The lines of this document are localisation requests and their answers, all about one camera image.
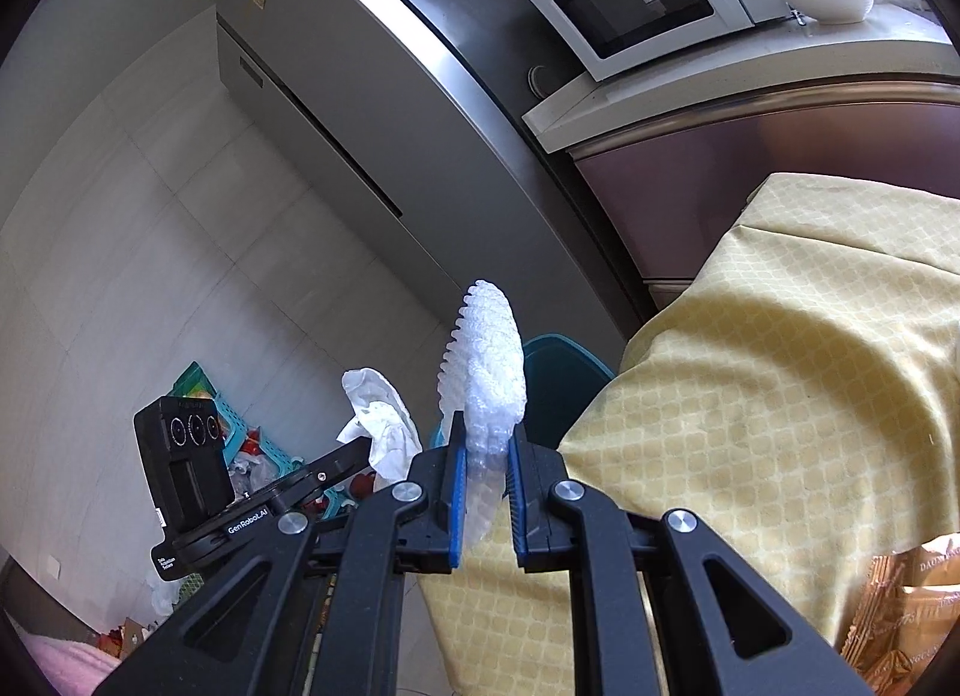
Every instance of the electrical outlet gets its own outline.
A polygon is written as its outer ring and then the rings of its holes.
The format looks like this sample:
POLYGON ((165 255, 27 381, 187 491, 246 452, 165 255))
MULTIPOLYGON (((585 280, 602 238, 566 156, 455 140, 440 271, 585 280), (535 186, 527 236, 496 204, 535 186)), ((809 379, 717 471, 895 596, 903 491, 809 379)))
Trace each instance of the electrical outlet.
POLYGON ((47 574, 55 580, 59 579, 59 560, 52 555, 47 556, 47 574))

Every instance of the tile floor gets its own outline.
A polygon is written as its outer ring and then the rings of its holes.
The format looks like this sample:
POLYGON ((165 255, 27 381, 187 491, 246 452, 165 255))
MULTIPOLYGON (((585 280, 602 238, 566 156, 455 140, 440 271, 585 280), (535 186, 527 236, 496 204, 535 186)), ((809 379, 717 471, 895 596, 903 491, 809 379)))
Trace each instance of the tile floor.
MULTIPOLYGON (((0 543, 94 629, 146 622, 137 410, 196 360, 313 459, 369 365, 426 436, 448 335, 229 98, 206 11, 90 103, 0 229, 0 543)), ((449 693, 411 586, 400 685, 449 693)))

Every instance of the yellow tablecloth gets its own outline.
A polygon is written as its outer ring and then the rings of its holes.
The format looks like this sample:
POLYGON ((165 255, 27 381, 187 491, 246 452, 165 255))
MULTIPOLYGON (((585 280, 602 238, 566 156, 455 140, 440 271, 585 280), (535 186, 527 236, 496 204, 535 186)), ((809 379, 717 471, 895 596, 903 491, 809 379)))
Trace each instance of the yellow tablecloth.
MULTIPOLYGON (((693 509, 837 642, 870 555, 960 530, 958 319, 960 202, 778 173, 560 451, 625 509, 693 509)), ((565 575, 517 569, 506 504, 421 584, 464 696, 573 693, 565 575)))

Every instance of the countertop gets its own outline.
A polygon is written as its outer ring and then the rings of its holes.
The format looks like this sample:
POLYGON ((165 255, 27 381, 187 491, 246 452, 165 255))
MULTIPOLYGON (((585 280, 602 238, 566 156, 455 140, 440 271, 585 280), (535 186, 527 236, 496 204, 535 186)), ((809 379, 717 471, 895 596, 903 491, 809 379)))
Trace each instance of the countertop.
POLYGON ((960 56, 936 23, 876 5, 858 25, 796 20, 692 47, 603 83, 578 76, 524 115, 546 151, 645 119, 768 87, 853 74, 960 76, 960 56))

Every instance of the microwave window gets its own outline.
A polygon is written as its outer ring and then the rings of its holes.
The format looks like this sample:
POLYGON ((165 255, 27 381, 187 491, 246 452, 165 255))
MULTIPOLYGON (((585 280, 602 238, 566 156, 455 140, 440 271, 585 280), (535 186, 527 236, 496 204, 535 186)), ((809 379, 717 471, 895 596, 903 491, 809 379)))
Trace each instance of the microwave window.
POLYGON ((601 59, 713 15, 708 0, 554 0, 601 59))

